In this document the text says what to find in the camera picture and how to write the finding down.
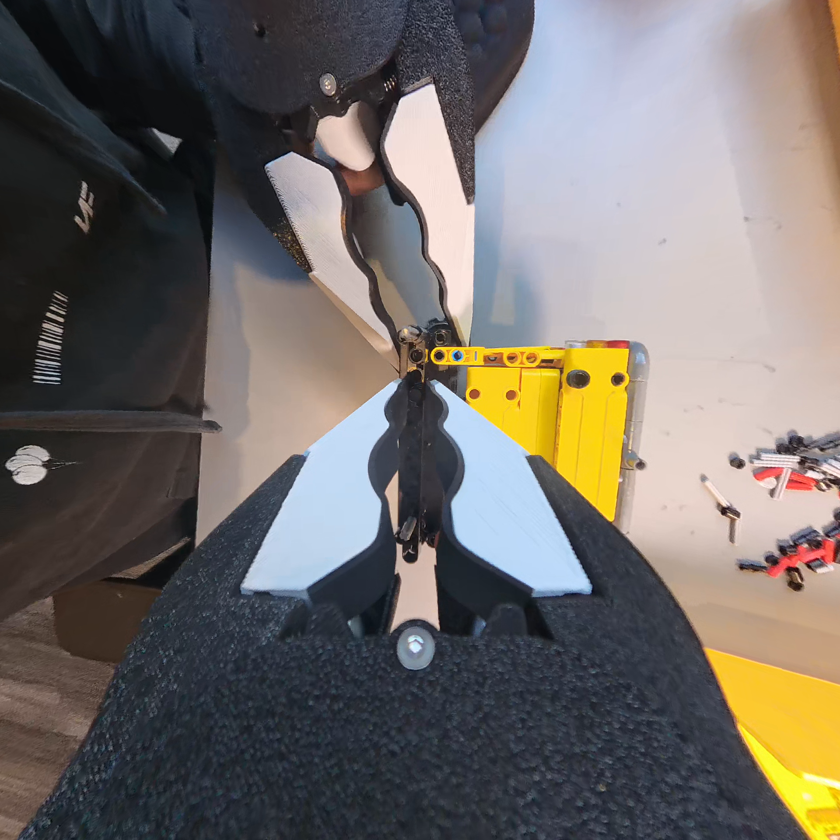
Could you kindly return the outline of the grey desk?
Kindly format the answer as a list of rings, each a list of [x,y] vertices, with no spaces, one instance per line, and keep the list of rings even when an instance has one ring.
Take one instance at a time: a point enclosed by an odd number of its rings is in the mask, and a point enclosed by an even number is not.
[[[747,458],[838,430],[838,57],[828,2],[536,2],[476,138],[472,338],[631,340],[650,364],[628,536],[703,643],[838,681],[838,571],[736,569],[836,497]],[[738,545],[700,483],[742,514]]]

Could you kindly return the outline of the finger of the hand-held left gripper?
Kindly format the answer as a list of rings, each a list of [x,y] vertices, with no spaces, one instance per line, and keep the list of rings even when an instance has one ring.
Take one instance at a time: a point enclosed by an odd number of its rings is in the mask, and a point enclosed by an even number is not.
[[[338,170],[290,152],[266,174],[302,248],[310,278],[382,356],[398,356],[396,328],[350,230],[351,201]]]
[[[386,177],[421,229],[423,260],[437,282],[440,308],[461,345],[473,322],[475,218],[459,175],[433,80],[423,79],[392,106],[380,138]]]

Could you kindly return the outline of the person's left hand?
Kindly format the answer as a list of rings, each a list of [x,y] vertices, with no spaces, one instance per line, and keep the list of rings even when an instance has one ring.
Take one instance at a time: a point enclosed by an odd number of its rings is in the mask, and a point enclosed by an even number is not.
[[[364,196],[385,183],[384,174],[376,159],[363,170],[353,170],[344,164],[338,164],[338,168],[352,197]]]

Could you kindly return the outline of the pile of small brick parts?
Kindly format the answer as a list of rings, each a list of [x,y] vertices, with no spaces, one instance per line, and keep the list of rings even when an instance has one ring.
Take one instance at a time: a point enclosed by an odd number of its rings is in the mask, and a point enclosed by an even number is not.
[[[839,433],[803,436],[790,432],[776,439],[771,448],[756,448],[748,457],[730,455],[729,465],[748,469],[753,481],[766,490],[772,501],[792,494],[838,497]],[[832,511],[824,526],[804,526],[787,537],[759,560],[736,560],[738,571],[782,580],[793,592],[805,588],[805,574],[829,574],[838,569],[839,516]]]

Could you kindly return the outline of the grey axle pin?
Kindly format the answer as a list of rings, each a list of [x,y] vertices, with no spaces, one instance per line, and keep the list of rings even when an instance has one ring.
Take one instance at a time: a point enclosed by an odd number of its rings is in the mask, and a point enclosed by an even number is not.
[[[717,510],[728,523],[728,540],[731,545],[739,544],[742,514],[734,507],[729,499],[723,495],[720,489],[712,482],[706,474],[700,474],[700,483],[707,493],[715,501]]]

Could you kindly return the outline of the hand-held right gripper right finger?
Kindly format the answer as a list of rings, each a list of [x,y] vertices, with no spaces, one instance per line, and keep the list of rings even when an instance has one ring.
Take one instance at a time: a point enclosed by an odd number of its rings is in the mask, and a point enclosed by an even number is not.
[[[589,577],[527,451],[438,381],[427,386],[443,491],[437,577],[471,613],[588,595]]]

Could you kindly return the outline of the black yellow toy brick vehicle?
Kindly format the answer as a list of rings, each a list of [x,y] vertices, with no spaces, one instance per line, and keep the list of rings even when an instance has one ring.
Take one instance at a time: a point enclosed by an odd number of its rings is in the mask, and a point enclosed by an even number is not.
[[[632,517],[649,355],[625,340],[456,347],[443,325],[399,333],[401,372],[465,372],[465,401],[543,457],[623,532]]]

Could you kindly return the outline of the yellow plastic box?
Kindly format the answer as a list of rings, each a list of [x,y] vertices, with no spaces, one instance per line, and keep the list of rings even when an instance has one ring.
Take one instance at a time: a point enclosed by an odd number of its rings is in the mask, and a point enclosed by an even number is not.
[[[839,838],[839,686],[710,648],[753,757],[805,834]]]

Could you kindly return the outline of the person's left forearm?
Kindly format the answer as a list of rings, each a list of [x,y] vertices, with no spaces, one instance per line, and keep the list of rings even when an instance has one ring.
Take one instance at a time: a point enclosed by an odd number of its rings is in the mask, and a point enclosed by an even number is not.
[[[219,84],[231,23],[247,2],[3,2],[70,93],[108,121],[171,136],[271,137],[265,116]]]

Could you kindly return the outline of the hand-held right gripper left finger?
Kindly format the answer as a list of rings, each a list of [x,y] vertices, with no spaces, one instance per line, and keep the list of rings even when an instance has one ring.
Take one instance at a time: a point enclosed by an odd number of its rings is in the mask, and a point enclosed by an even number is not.
[[[389,589],[396,541],[385,489],[406,421],[404,381],[394,381],[304,455],[303,465],[244,578],[268,593],[354,617]]]

